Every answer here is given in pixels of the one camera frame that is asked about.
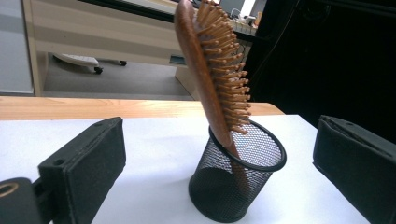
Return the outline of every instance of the wire mesh cup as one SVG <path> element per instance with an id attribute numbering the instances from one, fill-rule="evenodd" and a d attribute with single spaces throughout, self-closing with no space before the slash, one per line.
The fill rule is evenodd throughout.
<path id="1" fill-rule="evenodd" d="M 209 128 L 204 154 L 190 179 L 189 194 L 206 217 L 230 223 L 241 219 L 275 171 L 286 163 L 279 140 L 250 121 L 248 134 L 233 133 L 239 158 L 217 141 Z"/>

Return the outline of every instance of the wooden desk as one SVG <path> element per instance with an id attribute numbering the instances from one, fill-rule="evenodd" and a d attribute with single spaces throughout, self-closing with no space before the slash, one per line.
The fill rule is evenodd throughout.
<path id="1" fill-rule="evenodd" d="M 253 116 L 283 115 L 267 103 L 252 103 Z M 0 96 L 0 119 L 175 118 L 204 116 L 197 101 L 108 100 Z"/>

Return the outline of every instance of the pen holder rim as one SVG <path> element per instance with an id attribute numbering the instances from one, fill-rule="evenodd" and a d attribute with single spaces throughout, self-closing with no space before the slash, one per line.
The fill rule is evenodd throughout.
<path id="1" fill-rule="evenodd" d="M 280 154 L 281 154 L 281 158 L 280 158 L 280 161 L 276 165 L 273 165 L 273 166 L 260 166 L 260 165 L 255 165 L 255 164 L 243 161 L 243 160 L 235 157 L 235 155 L 230 153 L 230 151 L 228 151 L 224 146 L 221 145 L 221 143 L 218 141 L 216 136 L 213 134 L 213 132 L 212 132 L 210 126 L 209 126 L 210 138 L 212 139 L 212 141 L 216 145 L 216 147 L 219 150 L 221 150 L 221 152 L 224 153 L 228 158 L 230 158 L 231 160 L 237 162 L 238 164 L 240 164 L 240 165 L 242 165 L 244 167 L 247 167 L 248 169 L 259 171 L 259 172 L 275 172 L 275 171 L 278 171 L 278 170 L 282 169 L 285 166 L 285 164 L 286 164 L 287 155 L 286 155 L 286 150 L 283 147 L 283 145 L 280 143 L 279 139 L 277 139 L 274 136 L 273 133 L 268 131 L 266 128 L 262 127 L 259 123 L 255 122 L 253 120 L 250 120 L 250 119 L 248 121 L 250 122 L 250 125 L 254 125 L 258 129 L 260 129 L 261 131 L 263 131 L 266 134 L 268 134 L 268 136 L 270 136 L 272 138 L 272 140 L 274 140 L 274 142 L 278 146 Z"/>

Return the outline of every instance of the pen holder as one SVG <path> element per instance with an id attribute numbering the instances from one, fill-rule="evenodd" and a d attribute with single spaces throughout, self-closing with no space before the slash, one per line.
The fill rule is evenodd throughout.
<path id="1" fill-rule="evenodd" d="M 189 194 L 195 207 L 217 222 L 241 219 L 271 174 L 286 163 L 285 149 L 273 134 L 254 121 L 244 129 L 248 134 L 233 132 L 237 158 L 209 127 L 210 138 L 190 180 Z"/>

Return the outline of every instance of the floor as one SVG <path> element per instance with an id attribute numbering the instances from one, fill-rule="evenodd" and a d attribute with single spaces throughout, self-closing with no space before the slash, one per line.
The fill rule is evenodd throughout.
<path id="1" fill-rule="evenodd" d="M 44 86 L 46 97 L 176 100 L 192 97 L 175 78 L 174 66 L 98 59 L 101 75 L 92 67 L 73 65 L 49 56 L 49 72 Z"/>

